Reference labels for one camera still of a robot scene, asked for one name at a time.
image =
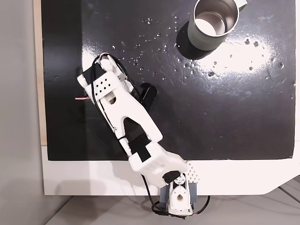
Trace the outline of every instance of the white table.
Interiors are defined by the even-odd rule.
[[[127,161],[49,161],[45,135],[40,1],[34,1],[37,86],[45,195],[147,195],[141,176]],[[299,17],[296,46],[300,45]],[[299,96],[300,87],[296,88]],[[198,195],[262,195],[300,175],[300,99],[296,99],[293,158],[281,160],[193,161],[199,175]],[[158,189],[150,186],[152,195]]]

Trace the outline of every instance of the water droplet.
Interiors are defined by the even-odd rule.
[[[208,76],[209,76],[209,77],[212,77],[213,75],[215,75],[215,72],[214,72],[214,71],[210,71],[210,72],[208,73]]]
[[[283,69],[285,66],[284,66],[284,64],[283,64],[282,62],[280,62],[280,63],[278,64],[278,67],[279,67],[280,69]]]

